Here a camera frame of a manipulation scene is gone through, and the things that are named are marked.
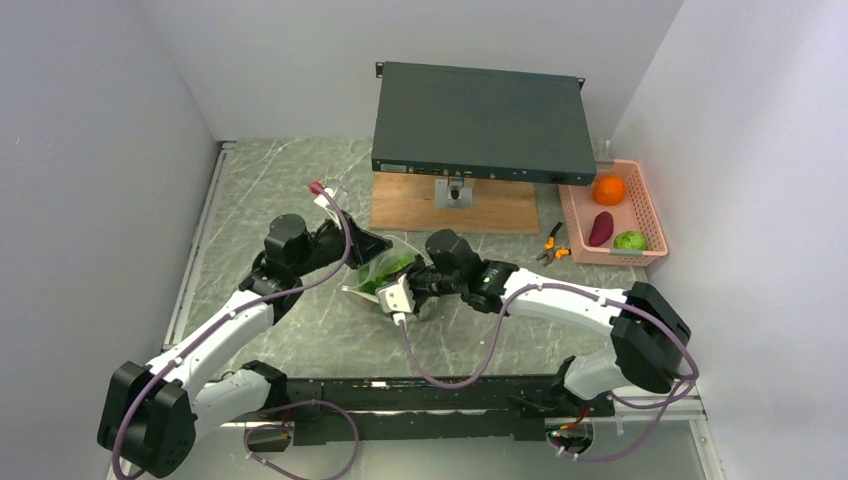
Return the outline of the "polka dot zip top bag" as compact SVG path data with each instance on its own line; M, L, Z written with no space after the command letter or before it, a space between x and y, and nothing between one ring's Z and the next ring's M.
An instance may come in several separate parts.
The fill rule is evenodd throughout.
M386 235L392 248L376 256L361 269L352 270L340 286L347 305L371 320L391 320L379 305L376 290L382 288L422 252L403 238Z

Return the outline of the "purple fake sweet potato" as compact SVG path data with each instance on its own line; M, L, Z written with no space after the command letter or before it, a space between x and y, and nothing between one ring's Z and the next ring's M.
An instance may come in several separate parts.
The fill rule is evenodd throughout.
M607 242L613 233L613 216L608 211L602 211L593 220L587 243L591 247L599 247Z

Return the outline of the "orange fake fruit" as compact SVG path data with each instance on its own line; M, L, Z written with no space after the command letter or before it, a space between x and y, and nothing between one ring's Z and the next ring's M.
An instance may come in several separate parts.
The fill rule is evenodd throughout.
M601 177L595 181L592 188L592 199L602 206L617 206L626 196L626 183L618 176Z

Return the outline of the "green fake lime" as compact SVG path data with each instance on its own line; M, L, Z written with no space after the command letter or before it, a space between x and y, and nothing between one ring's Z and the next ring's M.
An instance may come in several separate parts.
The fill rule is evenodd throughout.
M646 237L638 231L626 231L618 234L613 242L618 250L646 251L649 248Z

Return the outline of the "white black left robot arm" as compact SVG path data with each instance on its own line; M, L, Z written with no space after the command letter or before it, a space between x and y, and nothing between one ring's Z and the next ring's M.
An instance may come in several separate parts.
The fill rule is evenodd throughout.
M293 308L308 288L304 276L324 267L358 270L392 246L347 213L314 232L296 214L275 218L250 273L212 318L146 364L127 361L112 374L97 442L111 451L115 477L126 478L127 461L138 469L134 478L164 478L200 436L231 418L251 411L279 417L288 402L281 371L253 361L226 380L213 375Z

